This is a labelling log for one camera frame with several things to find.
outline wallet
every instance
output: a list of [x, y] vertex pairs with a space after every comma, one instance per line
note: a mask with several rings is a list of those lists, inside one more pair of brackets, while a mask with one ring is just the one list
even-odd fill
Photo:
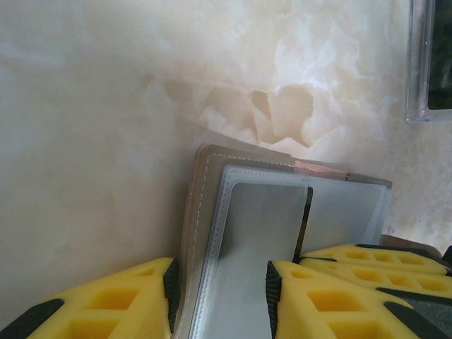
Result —
[[184, 216], [176, 338], [271, 338], [270, 260], [378, 244], [391, 183], [256, 148], [202, 145]]

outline beige marble veining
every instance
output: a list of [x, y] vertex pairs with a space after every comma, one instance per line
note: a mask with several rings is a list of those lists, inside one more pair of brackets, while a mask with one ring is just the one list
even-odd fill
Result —
[[177, 255], [205, 129], [390, 179], [452, 243], [452, 125], [404, 122], [408, 0], [15, 0], [0, 11], [0, 327]]

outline white stitching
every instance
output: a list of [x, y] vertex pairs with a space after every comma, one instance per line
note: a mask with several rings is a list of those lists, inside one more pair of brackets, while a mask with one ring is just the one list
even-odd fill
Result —
[[[193, 242], [193, 255], [191, 257], [191, 271], [190, 271], [190, 278], [189, 278], [189, 288], [188, 288], [188, 292], [185, 295], [185, 299], [188, 299], [190, 294], [191, 294], [191, 279], [193, 277], [193, 267], [194, 267], [194, 259], [195, 259], [195, 247], [196, 247], [196, 235], [198, 233], [198, 224], [199, 224], [199, 215], [201, 214], [201, 204], [203, 201], [203, 192], [204, 192], [204, 184], [206, 182], [206, 177], [207, 177], [207, 171], [209, 168], [209, 161], [210, 161], [210, 157], [212, 155], [218, 156], [218, 157], [227, 157], [229, 159], [238, 159], [238, 160], [248, 160], [248, 161], [253, 161], [253, 162], [261, 162], [264, 164], [271, 164], [271, 165], [281, 165], [281, 166], [286, 166], [286, 167], [290, 167], [293, 168], [293, 165], [288, 165], [288, 164], [282, 164], [279, 162], [270, 162], [270, 161], [263, 161], [263, 160], [255, 160], [255, 159], [249, 159], [246, 157], [235, 157], [232, 155], [226, 155], [226, 154], [219, 154], [219, 153], [212, 153], [207, 157], [207, 161], [206, 161], [206, 170], [204, 172], [204, 178], [203, 178], [203, 184], [201, 186], [201, 193], [199, 195], [199, 206], [198, 206], [198, 215], [196, 216], [196, 224], [195, 224], [195, 235], [194, 235], [194, 242]], [[182, 256], [185, 257], [185, 247], [182, 249]], [[184, 312], [184, 310], [182, 310], [182, 318], [181, 318], [181, 322], [179, 324], [179, 326], [177, 326], [177, 332], [176, 332], [176, 338], [179, 337], [180, 334], [180, 330], [182, 328], [182, 325], [184, 324], [184, 319], [186, 316], [186, 312]]]

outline white marble surface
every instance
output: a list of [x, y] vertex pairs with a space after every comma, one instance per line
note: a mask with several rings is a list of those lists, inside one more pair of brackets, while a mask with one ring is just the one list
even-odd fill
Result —
[[390, 179], [452, 243], [452, 124], [404, 122], [408, 0], [5, 0], [0, 326], [178, 252], [201, 127]]

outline marble wall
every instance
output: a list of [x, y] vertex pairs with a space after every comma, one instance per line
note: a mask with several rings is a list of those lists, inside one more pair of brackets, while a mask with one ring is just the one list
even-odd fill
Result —
[[448, 124], [407, 125], [408, 0], [5, 0], [0, 326], [177, 255], [205, 129], [394, 181], [388, 232], [452, 242]]

